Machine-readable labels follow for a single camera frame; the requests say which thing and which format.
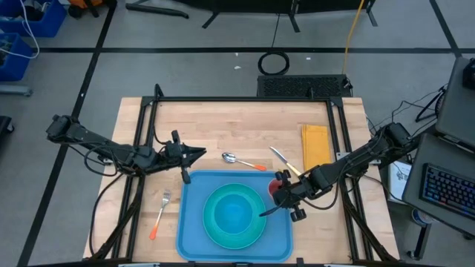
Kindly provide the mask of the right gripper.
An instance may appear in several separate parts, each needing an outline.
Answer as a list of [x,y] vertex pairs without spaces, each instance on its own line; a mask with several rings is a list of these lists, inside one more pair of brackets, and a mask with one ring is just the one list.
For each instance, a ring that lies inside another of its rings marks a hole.
[[266,217],[276,211],[286,208],[290,209],[290,217],[295,223],[307,218],[304,209],[299,208],[301,201],[314,193],[314,185],[309,171],[298,176],[297,182],[290,182],[290,172],[288,170],[277,171],[275,179],[279,183],[278,187],[272,191],[272,198],[277,205],[261,214],[259,217]]

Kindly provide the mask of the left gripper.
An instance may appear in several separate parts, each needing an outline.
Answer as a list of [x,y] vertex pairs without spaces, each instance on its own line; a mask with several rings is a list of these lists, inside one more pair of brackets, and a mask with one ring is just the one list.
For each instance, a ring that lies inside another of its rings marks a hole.
[[185,184],[189,184],[190,176],[188,173],[188,168],[206,153],[206,149],[197,147],[187,147],[186,152],[186,149],[180,142],[180,137],[177,130],[173,130],[171,132],[171,138],[172,141],[168,141],[166,143],[165,170],[170,170],[172,168],[180,168],[183,182]]

